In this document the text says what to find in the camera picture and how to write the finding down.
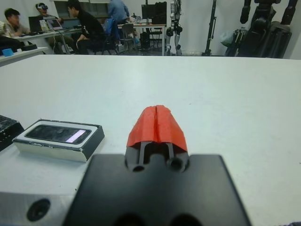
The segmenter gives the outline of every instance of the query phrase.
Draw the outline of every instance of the black tripod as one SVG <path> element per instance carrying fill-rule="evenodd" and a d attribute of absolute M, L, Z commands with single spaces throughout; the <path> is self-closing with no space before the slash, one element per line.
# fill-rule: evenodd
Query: black tripod
<path fill-rule="evenodd" d="M 202 56 L 204 56 L 204 57 L 211 56 L 210 42 L 214 38 L 214 30 L 215 30 L 215 24 L 216 24 L 215 9 L 216 9 L 216 0 L 213 0 L 206 50 L 204 53 L 202 53 Z"/>

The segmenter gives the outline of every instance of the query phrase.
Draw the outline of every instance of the man in black shirt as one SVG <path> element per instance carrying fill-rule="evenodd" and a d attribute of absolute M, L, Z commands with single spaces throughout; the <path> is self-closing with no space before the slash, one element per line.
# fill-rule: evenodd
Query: man in black shirt
<path fill-rule="evenodd" d="M 81 24 L 83 34 L 76 43 L 79 53 L 88 55 L 87 49 L 99 47 L 103 43 L 105 39 L 103 27 L 94 16 L 81 8 L 78 0 L 68 0 L 67 7 L 70 15 L 78 18 Z"/>

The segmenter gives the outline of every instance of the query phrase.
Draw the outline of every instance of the laptop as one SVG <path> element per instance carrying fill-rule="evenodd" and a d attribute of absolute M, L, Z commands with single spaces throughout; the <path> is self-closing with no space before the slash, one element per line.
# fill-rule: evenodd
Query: laptop
<path fill-rule="evenodd" d="M 57 31 L 63 29 L 57 19 L 48 19 L 47 23 L 50 30 Z"/>
<path fill-rule="evenodd" d="M 40 16 L 30 16 L 28 18 L 28 20 L 29 20 L 29 27 L 30 27 L 31 32 L 41 32 L 42 31 L 42 28 L 40 25 L 40 20 L 41 20 Z"/>

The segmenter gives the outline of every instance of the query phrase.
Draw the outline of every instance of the computer monitor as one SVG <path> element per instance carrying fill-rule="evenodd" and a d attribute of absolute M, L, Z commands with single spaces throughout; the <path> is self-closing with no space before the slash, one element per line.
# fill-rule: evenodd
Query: computer monitor
<path fill-rule="evenodd" d="M 142 8 L 142 19 L 151 19 L 156 15 L 155 5 L 141 5 Z"/>
<path fill-rule="evenodd" d="M 57 19 L 48 19 L 47 20 L 47 23 L 48 23 L 48 27 L 50 30 L 61 30 L 63 29 L 61 24 L 58 22 Z"/>
<path fill-rule="evenodd" d="M 40 16 L 31 16 L 28 18 L 29 20 L 29 27 L 31 32 L 41 32 L 42 28 L 40 25 L 40 20 L 42 17 Z"/>

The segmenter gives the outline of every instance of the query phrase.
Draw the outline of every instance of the blue object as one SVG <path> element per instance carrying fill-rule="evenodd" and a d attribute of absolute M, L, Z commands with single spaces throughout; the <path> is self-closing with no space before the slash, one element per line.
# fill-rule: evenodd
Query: blue object
<path fill-rule="evenodd" d="M 122 0 L 111 0 L 109 3 L 109 17 L 114 18 L 117 23 L 125 20 L 130 13 L 127 6 L 122 2 Z"/>
<path fill-rule="evenodd" d="M 115 19 L 106 19 L 103 24 L 104 32 L 107 35 L 113 35 L 115 40 L 119 40 L 119 32 L 118 32 L 118 25 Z"/>
<path fill-rule="evenodd" d="M 13 50 L 11 48 L 6 48 L 2 50 L 2 53 L 5 57 L 10 57 L 14 54 Z"/>

